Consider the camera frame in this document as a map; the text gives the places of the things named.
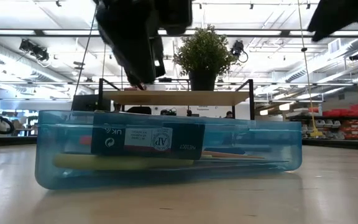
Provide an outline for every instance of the yellow object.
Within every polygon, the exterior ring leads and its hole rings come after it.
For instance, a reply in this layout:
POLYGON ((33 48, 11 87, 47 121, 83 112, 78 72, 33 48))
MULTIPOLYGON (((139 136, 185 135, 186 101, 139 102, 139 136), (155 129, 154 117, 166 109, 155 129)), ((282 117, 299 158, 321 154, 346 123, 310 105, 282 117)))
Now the yellow object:
POLYGON ((213 156, 212 155, 201 155, 202 159, 212 159, 213 156))
MULTIPOLYGON (((302 47, 303 47, 303 49, 306 49, 305 40, 303 38, 301 4, 300 4, 299 0, 298 0, 298 12, 299 12, 299 23, 300 23, 300 27, 301 27, 302 47)), ((311 85, 310 85, 309 70, 308 70, 308 60, 306 58, 306 51, 305 50, 303 50, 303 58, 305 60, 306 74, 308 76, 309 99, 310 99, 310 108, 311 108, 311 120, 313 122, 313 132, 310 134, 310 136, 311 137, 322 136, 323 133, 321 131, 317 130, 316 122, 314 121, 314 111, 313 111, 313 102, 311 100, 311 85)))
POLYGON ((158 167, 193 165, 192 160, 155 157, 95 156, 87 154, 57 154, 55 167, 81 170, 145 170, 158 167))
POLYGON ((317 137, 317 136, 322 136, 323 133, 321 131, 318 131, 317 129, 314 129, 312 133, 310 133, 311 137, 317 137))

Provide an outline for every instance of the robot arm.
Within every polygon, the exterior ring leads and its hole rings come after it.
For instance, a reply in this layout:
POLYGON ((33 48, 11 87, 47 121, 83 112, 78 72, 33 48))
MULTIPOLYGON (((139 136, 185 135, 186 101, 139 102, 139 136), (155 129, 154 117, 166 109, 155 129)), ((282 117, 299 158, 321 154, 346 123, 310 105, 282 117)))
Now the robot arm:
POLYGON ((103 41, 112 48, 131 85, 165 74, 158 30, 183 34, 191 25, 191 0, 94 0, 103 41))

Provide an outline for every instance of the blue plastic bin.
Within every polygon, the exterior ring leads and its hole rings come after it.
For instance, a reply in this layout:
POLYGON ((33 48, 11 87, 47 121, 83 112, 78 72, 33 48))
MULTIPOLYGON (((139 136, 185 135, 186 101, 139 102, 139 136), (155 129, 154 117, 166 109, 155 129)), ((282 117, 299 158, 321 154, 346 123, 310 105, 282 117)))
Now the blue plastic bin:
POLYGON ((38 129, 35 177, 46 189, 282 172, 302 162, 297 122, 41 111, 38 129))

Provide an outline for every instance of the ceiling beam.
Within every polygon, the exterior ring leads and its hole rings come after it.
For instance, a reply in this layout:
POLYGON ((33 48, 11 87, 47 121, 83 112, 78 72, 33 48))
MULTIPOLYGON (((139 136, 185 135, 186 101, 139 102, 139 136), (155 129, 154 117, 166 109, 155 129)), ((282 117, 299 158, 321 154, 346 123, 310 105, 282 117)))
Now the ceiling beam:
MULTIPOLYGON (((314 34, 299 29, 216 29, 218 34, 228 37, 260 37, 260 38, 310 38, 314 34)), ((168 35, 165 30, 159 30, 162 37, 190 36, 195 33, 194 29, 187 29, 182 35, 168 35)), ((89 29, 0 29, 0 37, 89 37, 89 29)), ((100 37, 98 30, 91 32, 91 37, 100 37)), ((340 30, 329 37, 358 38, 358 30, 340 30)))

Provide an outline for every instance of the wooden shelf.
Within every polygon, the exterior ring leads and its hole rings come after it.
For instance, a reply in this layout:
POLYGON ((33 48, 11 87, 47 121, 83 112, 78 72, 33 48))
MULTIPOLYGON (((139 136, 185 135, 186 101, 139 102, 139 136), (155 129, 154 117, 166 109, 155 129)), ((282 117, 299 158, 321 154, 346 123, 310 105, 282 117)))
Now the wooden shelf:
POLYGON ((105 99, 122 105, 234 106, 245 101, 246 91, 104 91, 105 99))

